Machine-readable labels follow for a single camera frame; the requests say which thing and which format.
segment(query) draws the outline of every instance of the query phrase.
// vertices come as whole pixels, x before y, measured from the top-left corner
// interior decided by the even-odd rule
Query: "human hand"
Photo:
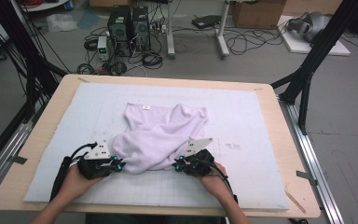
[[[103,177],[88,180],[79,172],[77,164],[72,165],[69,167],[56,198],[69,203],[82,196],[91,186],[100,182],[102,179]]]
[[[214,164],[224,175],[227,175],[226,168],[222,164],[218,162],[215,162]],[[201,182],[203,187],[218,200],[224,197],[231,197],[227,185],[216,171],[212,170],[205,176],[198,176],[197,179]]]

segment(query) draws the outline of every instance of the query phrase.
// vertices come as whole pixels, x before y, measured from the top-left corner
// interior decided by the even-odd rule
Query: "gray floor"
[[[48,10],[38,14],[36,20],[42,21],[49,13],[66,12],[61,9]],[[83,10],[74,10],[69,14],[78,21]],[[175,22],[188,24],[189,20],[179,18]],[[91,30],[104,25],[106,20],[99,20],[90,30],[45,34],[45,37],[68,68],[75,71],[84,62],[84,37]],[[169,60],[164,49],[161,53],[164,57],[163,66],[158,70],[146,70],[148,77],[272,83],[296,71],[306,57],[304,54],[289,53],[282,44],[265,45],[244,55],[230,55],[221,60],[213,33],[186,31],[175,33],[174,37],[175,60]],[[351,41],[358,45],[357,39]],[[358,224],[358,48],[343,39],[341,42],[349,49],[351,56],[328,56],[317,70],[311,85],[307,128],[344,222]],[[50,55],[50,61],[61,66],[51,50],[45,49]],[[0,61],[0,132],[25,100],[13,68],[10,60]],[[126,75],[145,77],[146,73],[141,69],[133,69]],[[28,212],[0,211],[0,223],[24,223],[34,215]],[[57,223],[82,221],[82,214],[63,214]],[[252,221],[289,223],[284,218],[254,217]],[[328,222],[322,215],[309,219],[309,223]]]

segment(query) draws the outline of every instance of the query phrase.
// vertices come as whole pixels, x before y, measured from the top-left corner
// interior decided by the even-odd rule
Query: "white surface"
[[[280,20],[278,21],[278,25],[289,21],[293,17],[291,16],[281,16]],[[289,32],[287,31],[283,35],[284,44],[289,49],[291,53],[309,53],[311,50],[310,43],[307,42],[303,36],[298,35],[296,31]],[[337,41],[336,45],[330,50],[328,55],[338,55],[338,56],[349,56],[351,53],[342,45],[339,40]]]
[[[174,107],[206,107],[208,145],[227,168],[242,208],[288,209],[277,163],[257,96],[250,91],[146,87],[84,83],[66,110],[39,163],[26,194],[27,202],[47,202],[62,158],[87,143],[123,133],[127,103]],[[147,171],[112,174],[94,186],[80,203],[219,207],[200,182],[183,173]]]

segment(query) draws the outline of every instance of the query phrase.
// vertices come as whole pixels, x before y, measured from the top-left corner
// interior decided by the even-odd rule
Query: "desktop computer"
[[[132,12],[132,23],[136,36],[136,49],[150,50],[150,30],[147,7],[135,7]]]
[[[130,57],[134,38],[130,6],[113,6],[107,28],[114,52],[121,57]]]

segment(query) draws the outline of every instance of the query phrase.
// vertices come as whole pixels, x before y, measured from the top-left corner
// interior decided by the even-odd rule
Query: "black metal pole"
[[[298,125],[303,134],[307,134],[306,116],[312,76],[330,50],[336,45],[357,12],[358,0],[343,0],[298,70],[271,84],[272,88],[276,89],[289,83],[286,90],[280,94],[280,99],[289,105],[293,105],[297,96],[302,92]]]
[[[34,114],[34,104],[37,99],[42,94],[50,97],[57,89],[58,82],[52,73],[61,77],[67,73],[49,63],[39,52],[34,41],[25,30],[10,0],[0,0],[0,24],[7,32],[17,51],[21,54],[22,59],[17,58],[20,61],[16,61],[16,58],[8,49],[7,43],[1,37],[0,44],[15,65],[17,72],[27,78],[27,102],[0,135],[1,151],[19,124],[24,120],[28,120]]]

